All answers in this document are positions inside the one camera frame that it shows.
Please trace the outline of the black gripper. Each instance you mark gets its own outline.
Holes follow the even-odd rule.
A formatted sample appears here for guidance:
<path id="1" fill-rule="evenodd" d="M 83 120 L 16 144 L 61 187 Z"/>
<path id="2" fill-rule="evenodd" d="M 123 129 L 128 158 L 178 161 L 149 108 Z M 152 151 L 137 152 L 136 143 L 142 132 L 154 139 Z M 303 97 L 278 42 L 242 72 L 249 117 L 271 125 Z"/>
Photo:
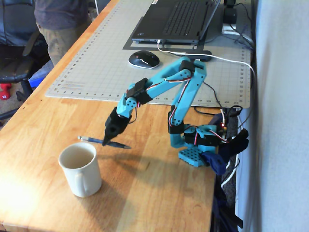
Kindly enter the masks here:
<path id="1" fill-rule="evenodd" d="M 122 134 L 130 122 L 131 116 L 129 118 L 120 116 L 117 114 L 116 110 L 117 108 L 115 107 L 105 122 L 105 135 L 102 141 L 103 146 L 106 146 L 119 134 Z"/>

